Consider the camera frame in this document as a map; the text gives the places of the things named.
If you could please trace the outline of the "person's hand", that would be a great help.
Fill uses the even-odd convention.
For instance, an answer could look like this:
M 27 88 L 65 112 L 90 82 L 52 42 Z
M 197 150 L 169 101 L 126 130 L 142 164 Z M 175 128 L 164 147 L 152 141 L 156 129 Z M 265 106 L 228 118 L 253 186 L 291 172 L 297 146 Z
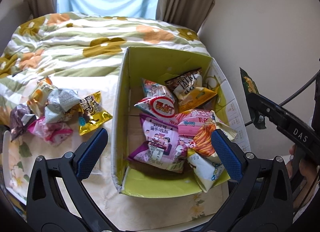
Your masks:
M 286 164 L 286 168 L 289 178 L 291 178 L 293 175 L 292 161 L 289 161 Z M 309 162 L 307 162 L 306 160 L 301 159 L 299 163 L 299 171 L 301 175 L 306 179 L 307 185 L 312 185 L 313 181 L 316 179 L 317 176 L 317 168 Z

